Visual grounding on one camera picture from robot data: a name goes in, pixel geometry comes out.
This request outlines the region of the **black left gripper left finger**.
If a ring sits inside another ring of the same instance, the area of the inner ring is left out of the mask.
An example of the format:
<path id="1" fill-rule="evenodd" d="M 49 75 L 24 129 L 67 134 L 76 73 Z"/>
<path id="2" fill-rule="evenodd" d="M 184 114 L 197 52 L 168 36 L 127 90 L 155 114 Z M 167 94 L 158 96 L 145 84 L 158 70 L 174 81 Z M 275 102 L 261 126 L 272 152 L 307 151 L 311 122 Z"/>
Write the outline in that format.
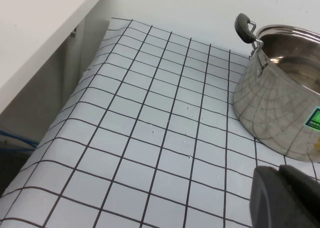
<path id="1" fill-rule="evenodd" d="M 308 217 L 289 183 L 269 166 L 254 169 L 249 210 L 253 227 L 308 227 Z"/>

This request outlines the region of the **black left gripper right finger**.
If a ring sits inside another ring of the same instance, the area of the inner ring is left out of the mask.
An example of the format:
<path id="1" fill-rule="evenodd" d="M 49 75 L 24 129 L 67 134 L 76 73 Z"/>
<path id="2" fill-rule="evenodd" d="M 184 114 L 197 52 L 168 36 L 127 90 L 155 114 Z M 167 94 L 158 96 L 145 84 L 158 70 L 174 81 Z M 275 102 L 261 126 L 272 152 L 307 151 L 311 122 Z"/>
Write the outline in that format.
<path id="1" fill-rule="evenodd" d="M 315 227 L 320 226 L 320 184 L 291 165 L 281 165 L 279 174 L 300 210 Z"/>

